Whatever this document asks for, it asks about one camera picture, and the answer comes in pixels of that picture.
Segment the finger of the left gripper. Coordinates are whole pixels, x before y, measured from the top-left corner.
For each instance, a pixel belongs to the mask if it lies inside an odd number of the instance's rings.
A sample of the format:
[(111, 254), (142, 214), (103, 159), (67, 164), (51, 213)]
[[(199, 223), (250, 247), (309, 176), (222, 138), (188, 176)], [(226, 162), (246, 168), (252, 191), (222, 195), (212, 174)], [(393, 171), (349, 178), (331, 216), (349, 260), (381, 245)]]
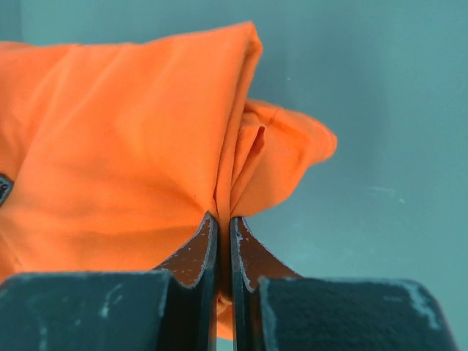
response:
[(12, 192), (14, 187), (14, 181), (12, 181), (7, 175), (0, 175), (0, 206), (3, 206), (7, 198)]

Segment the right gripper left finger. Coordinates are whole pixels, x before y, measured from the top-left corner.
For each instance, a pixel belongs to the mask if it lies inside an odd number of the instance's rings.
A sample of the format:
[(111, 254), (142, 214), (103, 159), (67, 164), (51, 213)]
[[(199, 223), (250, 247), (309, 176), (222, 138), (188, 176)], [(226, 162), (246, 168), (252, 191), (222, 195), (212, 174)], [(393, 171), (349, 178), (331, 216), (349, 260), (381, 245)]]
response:
[(3, 350), (215, 350), (217, 235), (150, 271), (22, 273), (1, 285)]

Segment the orange t-shirt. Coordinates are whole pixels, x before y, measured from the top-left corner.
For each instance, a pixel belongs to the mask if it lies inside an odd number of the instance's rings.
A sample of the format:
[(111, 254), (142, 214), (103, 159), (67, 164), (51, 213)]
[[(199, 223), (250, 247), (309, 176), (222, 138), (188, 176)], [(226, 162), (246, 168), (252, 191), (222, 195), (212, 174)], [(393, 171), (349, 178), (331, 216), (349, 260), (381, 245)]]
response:
[(142, 271), (206, 212), (220, 226), (217, 333), (233, 337), (230, 219), (286, 200), (334, 133), (248, 98), (253, 23), (151, 42), (1, 44), (1, 277)]

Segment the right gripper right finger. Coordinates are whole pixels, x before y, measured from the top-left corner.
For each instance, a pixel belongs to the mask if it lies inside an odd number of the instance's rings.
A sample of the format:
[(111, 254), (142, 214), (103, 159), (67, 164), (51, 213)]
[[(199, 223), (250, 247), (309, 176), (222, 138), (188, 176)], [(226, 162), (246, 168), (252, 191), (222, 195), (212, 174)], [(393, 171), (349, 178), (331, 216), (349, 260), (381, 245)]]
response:
[(434, 296), (407, 279), (315, 279), (230, 223), (236, 350), (456, 350)]

